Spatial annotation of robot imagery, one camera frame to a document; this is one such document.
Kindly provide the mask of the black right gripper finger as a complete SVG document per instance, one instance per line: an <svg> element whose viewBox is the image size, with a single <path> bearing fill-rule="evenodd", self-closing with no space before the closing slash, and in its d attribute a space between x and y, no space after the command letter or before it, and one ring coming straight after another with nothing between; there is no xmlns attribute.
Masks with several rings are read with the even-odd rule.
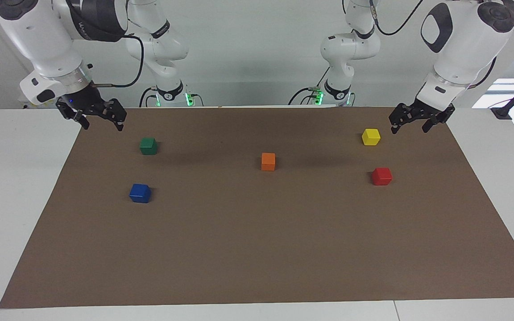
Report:
<svg viewBox="0 0 514 321"><path fill-rule="evenodd" d="M111 99L103 103L103 118L114 124L119 132L123 131L127 111L117 99Z"/></svg>
<svg viewBox="0 0 514 321"><path fill-rule="evenodd" d="M57 100L56 108L59 110L63 118L77 122L84 130L90 126L86 116L80 110L73 110L65 101Z"/></svg>

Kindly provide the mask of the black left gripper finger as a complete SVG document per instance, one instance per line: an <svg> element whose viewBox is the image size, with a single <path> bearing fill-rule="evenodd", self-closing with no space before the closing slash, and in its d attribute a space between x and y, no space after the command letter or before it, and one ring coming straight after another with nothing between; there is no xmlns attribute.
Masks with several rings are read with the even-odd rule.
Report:
<svg viewBox="0 0 514 321"><path fill-rule="evenodd" d="M412 107L399 103L388 116L392 134L397 134L402 126L412 122Z"/></svg>
<svg viewBox="0 0 514 321"><path fill-rule="evenodd" d="M439 112L435 116L431 116L422 126L422 131L424 133L429 132L433 126L436 126L439 123L446 123L447 120L451 117L452 111L442 111Z"/></svg>

